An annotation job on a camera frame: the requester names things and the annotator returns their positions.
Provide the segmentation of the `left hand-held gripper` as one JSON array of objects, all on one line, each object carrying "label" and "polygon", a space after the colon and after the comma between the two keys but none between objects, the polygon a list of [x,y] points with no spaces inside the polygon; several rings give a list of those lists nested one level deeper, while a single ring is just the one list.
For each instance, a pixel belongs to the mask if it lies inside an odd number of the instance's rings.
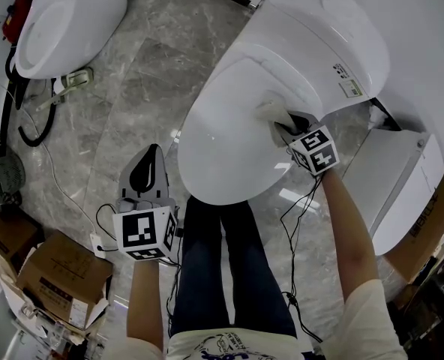
[{"label": "left hand-held gripper", "polygon": [[[176,263],[178,211],[168,197],[164,154],[158,144],[137,153],[119,178],[121,196],[112,216],[118,250],[136,261],[164,260]],[[141,194],[157,199],[131,199]]]}]

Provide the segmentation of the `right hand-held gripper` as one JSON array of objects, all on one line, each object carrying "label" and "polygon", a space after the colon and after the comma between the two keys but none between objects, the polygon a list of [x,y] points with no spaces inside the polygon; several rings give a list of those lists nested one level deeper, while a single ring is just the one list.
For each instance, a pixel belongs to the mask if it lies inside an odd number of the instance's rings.
[{"label": "right hand-held gripper", "polygon": [[338,165],[338,152],[329,129],[323,125],[316,130],[296,138],[298,131],[309,131],[319,123],[312,114],[300,111],[289,111],[292,121],[271,124],[271,138],[281,148],[289,145],[289,150],[299,167],[306,168],[311,175],[320,175]]}]

